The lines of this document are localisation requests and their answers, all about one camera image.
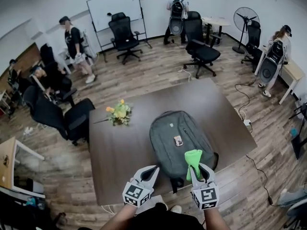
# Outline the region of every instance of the green towel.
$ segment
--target green towel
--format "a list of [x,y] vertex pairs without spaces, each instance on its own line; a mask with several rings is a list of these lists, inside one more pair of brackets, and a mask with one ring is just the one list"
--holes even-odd
[[198,179],[201,177],[201,171],[198,167],[200,160],[201,160],[202,150],[192,150],[187,151],[184,154],[184,158],[186,159],[186,162],[188,163],[188,173],[187,173],[187,180],[191,181],[191,173],[190,173],[190,166],[193,166],[196,172],[196,176]]

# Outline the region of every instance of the long hair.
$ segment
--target long hair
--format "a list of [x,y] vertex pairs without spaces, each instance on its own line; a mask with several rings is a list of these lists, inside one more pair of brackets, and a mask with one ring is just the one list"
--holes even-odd
[[272,38],[273,40],[275,40],[276,38],[282,38],[285,35],[285,33],[286,33],[286,29],[282,27],[279,31],[275,32]]

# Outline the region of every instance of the gray backpack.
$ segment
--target gray backpack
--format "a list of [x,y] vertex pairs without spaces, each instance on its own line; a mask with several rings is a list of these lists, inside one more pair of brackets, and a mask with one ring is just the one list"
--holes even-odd
[[[190,150],[202,150],[201,163],[216,168],[218,154],[197,127],[196,121],[184,111],[168,111],[157,117],[149,131],[152,147],[164,172],[170,177],[173,191],[183,186],[188,164],[184,154]],[[181,145],[177,146],[175,137],[180,136]]]

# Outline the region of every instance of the backpack zipper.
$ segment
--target backpack zipper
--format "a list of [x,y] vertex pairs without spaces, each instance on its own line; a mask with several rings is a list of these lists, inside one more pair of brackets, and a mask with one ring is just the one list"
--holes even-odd
[[191,136],[187,133],[187,131],[186,131],[186,129],[185,128],[183,128],[183,131],[188,135],[188,137],[190,138],[190,140],[192,141],[192,143],[193,143],[193,145],[194,145],[194,148],[195,149],[197,149],[197,147],[196,147],[196,145],[195,145],[195,143],[194,143],[194,141],[191,139]]

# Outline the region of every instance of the whiteboard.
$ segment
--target whiteboard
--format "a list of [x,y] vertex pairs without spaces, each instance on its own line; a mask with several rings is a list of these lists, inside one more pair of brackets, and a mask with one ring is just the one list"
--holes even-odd
[[123,12],[131,21],[142,19],[140,0],[88,0],[87,5],[97,32],[109,28],[108,13]]

